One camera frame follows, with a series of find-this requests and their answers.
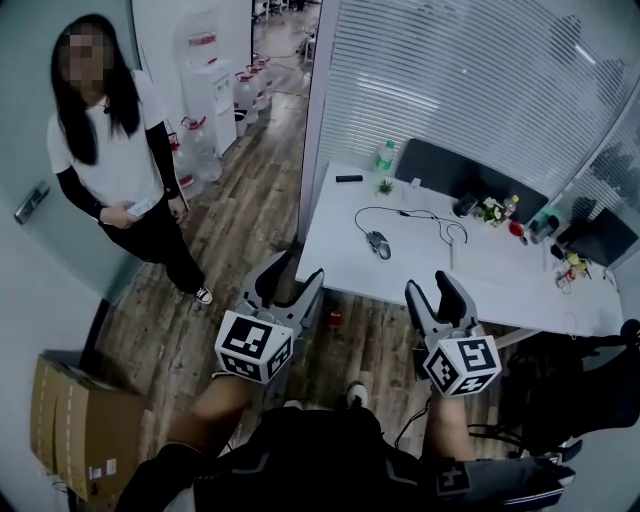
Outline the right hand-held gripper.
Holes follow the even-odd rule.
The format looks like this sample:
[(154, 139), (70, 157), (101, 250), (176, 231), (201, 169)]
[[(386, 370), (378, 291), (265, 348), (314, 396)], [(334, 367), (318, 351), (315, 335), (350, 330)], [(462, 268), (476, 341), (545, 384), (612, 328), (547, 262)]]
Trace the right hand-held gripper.
[(494, 337), (476, 325), (475, 302), (456, 279), (439, 270), (435, 280), (441, 293), (437, 311), (414, 280), (405, 286), (412, 325), (428, 352), (422, 368), (442, 396), (480, 393), (502, 371)]

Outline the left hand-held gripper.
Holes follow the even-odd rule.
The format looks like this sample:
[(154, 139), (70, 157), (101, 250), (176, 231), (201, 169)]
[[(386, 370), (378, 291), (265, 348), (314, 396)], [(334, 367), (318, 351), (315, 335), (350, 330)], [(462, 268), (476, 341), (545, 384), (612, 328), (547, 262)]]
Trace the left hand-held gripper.
[(277, 252), (246, 275), (242, 299), (225, 312), (215, 341), (216, 356), (224, 371), (269, 383), (292, 357), (303, 329), (310, 327), (324, 283), (322, 268), (309, 276), (295, 303), (270, 307), (291, 257), (289, 251)]

